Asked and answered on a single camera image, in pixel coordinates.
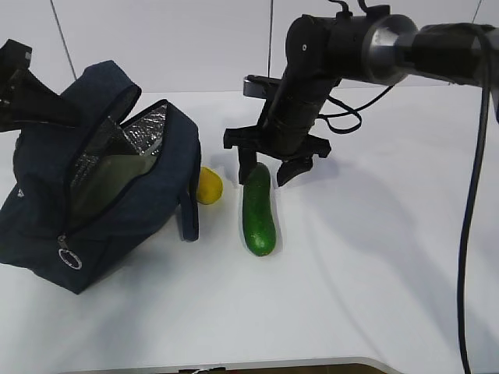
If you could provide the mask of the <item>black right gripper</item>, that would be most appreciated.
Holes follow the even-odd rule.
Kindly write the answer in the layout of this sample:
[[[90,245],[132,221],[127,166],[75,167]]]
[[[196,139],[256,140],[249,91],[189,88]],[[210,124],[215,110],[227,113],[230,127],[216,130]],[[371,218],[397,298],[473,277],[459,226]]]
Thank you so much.
[[[246,183],[256,167],[257,153],[283,161],[277,173],[278,186],[310,171],[311,156],[329,155],[329,141],[309,134],[328,95],[324,89],[329,87],[328,82],[299,82],[285,76],[274,98],[265,100],[257,124],[225,130],[224,148],[241,149],[238,150],[240,184]]]

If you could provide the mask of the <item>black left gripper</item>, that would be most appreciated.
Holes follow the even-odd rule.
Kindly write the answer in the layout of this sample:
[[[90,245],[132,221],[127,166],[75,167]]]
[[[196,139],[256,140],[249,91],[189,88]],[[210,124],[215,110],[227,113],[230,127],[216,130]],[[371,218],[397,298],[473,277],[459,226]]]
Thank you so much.
[[[80,127],[80,111],[29,71],[31,52],[13,39],[1,47],[1,132],[28,123]]]

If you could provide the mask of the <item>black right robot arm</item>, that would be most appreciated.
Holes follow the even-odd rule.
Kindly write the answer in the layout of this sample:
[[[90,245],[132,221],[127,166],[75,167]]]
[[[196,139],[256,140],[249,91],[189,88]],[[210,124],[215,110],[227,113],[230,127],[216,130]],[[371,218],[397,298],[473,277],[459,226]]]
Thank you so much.
[[[240,183],[256,167],[258,154],[280,160],[279,185],[309,171],[314,157],[327,157],[330,143],[310,130],[344,79],[394,86],[407,76],[423,76],[498,95],[498,30],[490,25],[418,28],[386,5],[365,7],[362,16],[343,8],[333,18],[296,19],[285,53],[281,78],[245,78],[244,95],[265,101],[257,124],[225,131],[225,148],[238,150]]]

